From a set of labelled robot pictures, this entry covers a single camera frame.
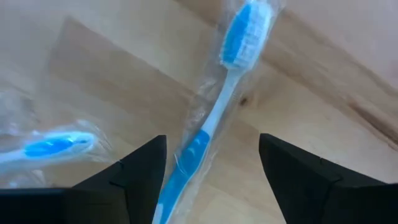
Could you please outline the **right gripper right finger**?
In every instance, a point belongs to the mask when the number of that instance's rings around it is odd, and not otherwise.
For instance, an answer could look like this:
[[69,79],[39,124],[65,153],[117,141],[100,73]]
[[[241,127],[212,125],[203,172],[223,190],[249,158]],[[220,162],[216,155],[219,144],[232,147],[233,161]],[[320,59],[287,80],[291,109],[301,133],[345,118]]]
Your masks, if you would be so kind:
[[259,155],[286,224],[398,224],[398,183],[387,184],[271,134]]

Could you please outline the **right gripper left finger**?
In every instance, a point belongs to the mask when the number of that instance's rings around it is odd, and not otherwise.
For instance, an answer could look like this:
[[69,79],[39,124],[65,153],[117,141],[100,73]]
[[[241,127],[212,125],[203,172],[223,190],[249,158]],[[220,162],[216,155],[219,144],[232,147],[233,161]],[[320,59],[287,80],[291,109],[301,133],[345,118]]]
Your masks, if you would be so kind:
[[73,187],[0,190],[0,224],[151,224],[166,158],[158,135]]

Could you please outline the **blue white toothbrush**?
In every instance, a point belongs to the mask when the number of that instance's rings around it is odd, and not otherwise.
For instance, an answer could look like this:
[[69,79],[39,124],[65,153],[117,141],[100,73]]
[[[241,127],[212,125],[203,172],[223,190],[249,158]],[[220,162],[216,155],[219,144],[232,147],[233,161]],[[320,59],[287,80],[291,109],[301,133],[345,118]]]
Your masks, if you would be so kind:
[[220,46],[219,63],[226,78],[206,120],[176,158],[176,165],[162,189],[152,224],[169,224],[187,186],[203,167],[216,129],[241,79],[259,60],[279,13],[275,0],[244,0],[234,11]]
[[86,120],[24,134],[0,133],[0,189],[50,187],[59,168],[115,160],[105,133]]

